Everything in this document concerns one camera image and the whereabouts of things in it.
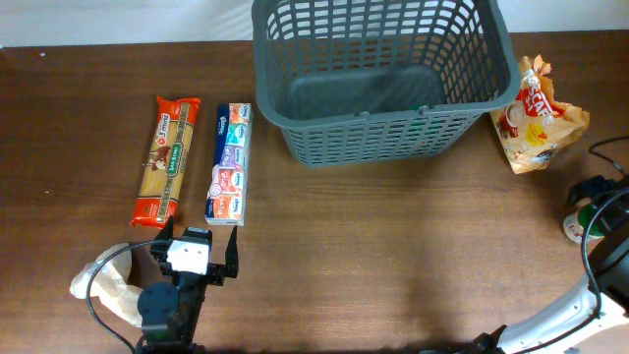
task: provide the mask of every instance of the wooden table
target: wooden table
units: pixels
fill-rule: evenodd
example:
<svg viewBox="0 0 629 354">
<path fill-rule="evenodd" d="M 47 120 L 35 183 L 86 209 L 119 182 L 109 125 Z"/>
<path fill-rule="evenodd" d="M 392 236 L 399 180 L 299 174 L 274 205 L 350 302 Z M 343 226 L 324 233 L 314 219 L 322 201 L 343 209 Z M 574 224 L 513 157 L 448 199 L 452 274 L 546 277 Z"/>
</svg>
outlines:
<svg viewBox="0 0 629 354">
<path fill-rule="evenodd" d="M 463 342 L 578 281 L 578 247 L 560 227 L 564 198 L 587 177 L 618 177 L 586 149 L 629 134 L 629 34 L 514 34 L 513 43 L 518 57 L 542 53 L 554 65 L 557 99 L 592 112 L 583 140 L 545 171 L 514 175 L 486 117 L 436 158 L 309 169 L 257 111 L 241 273 L 208 289 L 196 342 L 248 351 Z M 70 280 L 110 246 L 155 235 L 129 220 L 157 94 L 202 99 L 176 232 L 206 227 L 215 108 L 255 101 L 252 44 L 0 53 L 0 352 L 122 353 Z M 629 165 L 626 145 L 604 151 Z M 222 261 L 229 228 L 211 229 Z M 140 336 L 98 301 L 96 310 L 134 343 Z M 626 353 L 627 330 L 581 347 Z"/>
</svg>

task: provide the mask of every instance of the spaghetti package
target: spaghetti package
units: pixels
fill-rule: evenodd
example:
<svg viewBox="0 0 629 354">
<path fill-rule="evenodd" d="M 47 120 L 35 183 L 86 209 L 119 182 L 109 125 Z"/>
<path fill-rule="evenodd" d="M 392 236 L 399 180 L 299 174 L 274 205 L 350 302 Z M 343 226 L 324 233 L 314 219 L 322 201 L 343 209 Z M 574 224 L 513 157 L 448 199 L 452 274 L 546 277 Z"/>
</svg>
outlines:
<svg viewBox="0 0 629 354">
<path fill-rule="evenodd" d="M 252 117 L 248 103 L 218 106 L 212 183 L 205 203 L 205 220 L 210 225 L 245 224 Z"/>
<path fill-rule="evenodd" d="M 161 97 L 157 129 L 150 144 L 131 224 L 163 227 L 175 213 L 186 160 L 197 123 L 200 99 L 168 101 Z"/>
<path fill-rule="evenodd" d="M 590 125 L 590 113 L 554 100 L 550 64 L 542 56 L 520 61 L 522 84 L 516 100 L 491 112 L 493 126 L 515 173 L 547 168 L 564 147 Z"/>
</svg>

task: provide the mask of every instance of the black cable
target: black cable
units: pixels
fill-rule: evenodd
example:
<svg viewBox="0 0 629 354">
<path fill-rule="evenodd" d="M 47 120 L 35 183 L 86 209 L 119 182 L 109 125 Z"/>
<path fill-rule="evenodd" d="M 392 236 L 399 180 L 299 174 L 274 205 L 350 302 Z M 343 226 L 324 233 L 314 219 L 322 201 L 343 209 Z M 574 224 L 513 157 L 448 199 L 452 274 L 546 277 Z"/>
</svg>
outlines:
<svg viewBox="0 0 629 354">
<path fill-rule="evenodd" d="M 614 167 L 616 167 L 616 169 L 617 169 L 618 171 L 620 171 L 620 173 L 622 173 L 622 175 L 623 175 L 623 176 L 626 176 L 626 175 L 627 175 L 627 173 L 626 173 L 626 172 L 625 172 L 625 170 L 622 168 L 622 166 L 620 166 L 619 164 L 617 164 L 617 163 L 616 163 L 614 160 L 612 160 L 611 158 L 609 158 L 609 157 L 607 157 L 607 156 L 603 155 L 602 153 L 594 151 L 594 149 L 595 149 L 595 148 L 602 147 L 602 146 L 604 146 L 604 145 L 611 144 L 611 143 L 615 143 L 615 142 L 619 142 L 619 141 L 623 141 L 623 140 L 629 140 L 629 136 L 622 136 L 622 137 L 611 138 L 611 139 L 604 140 L 604 141 L 602 141 L 602 142 L 595 143 L 595 144 L 593 144 L 590 148 L 588 148 L 588 152 L 589 152 L 589 153 L 591 153 L 591 154 L 592 154 L 592 155 L 594 155 L 594 156 L 598 156 L 598 157 L 602 158 L 603 160 L 605 160 L 605 161 L 607 161 L 607 162 L 611 163 Z"/>
<path fill-rule="evenodd" d="M 142 354 L 142 347 L 144 346 L 144 335 L 140 337 L 138 340 L 138 344 L 136 344 L 136 354 Z"/>
<path fill-rule="evenodd" d="M 131 350 L 132 354 L 136 353 L 136 348 L 134 348 L 133 344 L 131 344 L 131 342 L 129 340 L 127 340 L 127 338 L 125 338 L 124 336 L 120 335 L 118 332 L 116 332 L 115 330 L 113 330 L 111 327 L 109 327 L 107 324 L 105 324 L 100 317 L 96 314 L 96 311 L 94 310 L 93 305 L 91 304 L 91 298 L 89 297 L 89 293 L 91 291 L 91 284 L 94 282 L 94 280 L 96 279 L 96 275 L 98 274 L 98 272 L 103 269 L 103 267 L 109 263 L 109 261 L 113 260 L 114 258 L 116 258 L 117 256 L 127 252 L 127 251 L 131 251 L 133 249 L 139 248 L 139 247 L 143 247 L 146 245 L 167 245 L 170 244 L 170 241 L 166 241 L 166 240 L 151 240 L 151 241 L 144 241 L 144 242 L 140 242 L 137 244 L 133 244 L 133 245 L 129 245 L 127 247 L 121 248 L 120 250 L 112 253 L 111 255 L 109 255 L 107 258 L 105 258 L 104 260 L 102 260 L 102 262 L 100 263 L 100 265 L 98 265 L 96 267 L 96 269 L 94 270 L 94 272 L 91 274 L 91 277 L 89 278 L 89 281 L 87 282 L 87 295 L 86 295 L 86 301 L 87 301 L 87 309 L 89 310 L 89 312 L 91 313 L 91 315 L 94 317 L 94 319 L 98 322 L 99 325 L 102 325 L 103 328 L 105 328 L 105 330 L 107 330 L 111 335 L 115 336 L 116 338 L 118 338 L 120 341 L 122 341 L 123 343 L 125 343 L 125 345 L 127 345 L 127 347 L 129 348 L 129 350 Z"/>
<path fill-rule="evenodd" d="M 602 306 L 602 298 L 601 298 L 602 296 L 600 294 L 599 283 L 597 282 L 597 279 L 594 276 L 594 272 L 592 271 L 592 268 L 590 267 L 590 260 L 588 260 L 588 246 L 587 246 L 588 239 L 590 238 L 590 231 L 592 231 L 592 227 L 594 227 L 595 222 L 600 218 L 600 215 L 602 214 L 602 212 L 607 207 L 609 207 L 612 203 L 616 202 L 618 199 L 622 198 L 623 196 L 627 194 L 629 194 L 629 187 L 621 189 L 613 197 L 611 197 L 605 203 L 603 203 L 602 206 L 600 206 L 600 208 L 594 214 L 594 217 L 592 218 L 592 220 L 590 220 L 590 222 L 588 223 L 588 227 L 586 227 L 583 233 L 583 237 L 581 239 L 581 259 L 583 261 L 583 267 L 585 268 L 586 275 L 588 276 L 588 279 L 590 280 L 590 285 L 592 286 L 592 292 L 595 294 L 597 298 L 597 305 L 595 306 L 594 311 L 582 323 L 566 331 L 565 333 L 559 335 L 558 337 L 555 337 L 554 339 L 549 340 L 546 343 L 542 343 L 538 346 L 528 348 L 514 354 L 526 354 L 526 353 L 531 353 L 537 350 L 544 349 L 548 347 L 549 345 L 552 345 L 560 340 L 563 340 L 569 337 L 570 335 L 583 329 L 586 325 L 589 325 L 592 321 L 600 317 L 600 307 Z"/>
</svg>

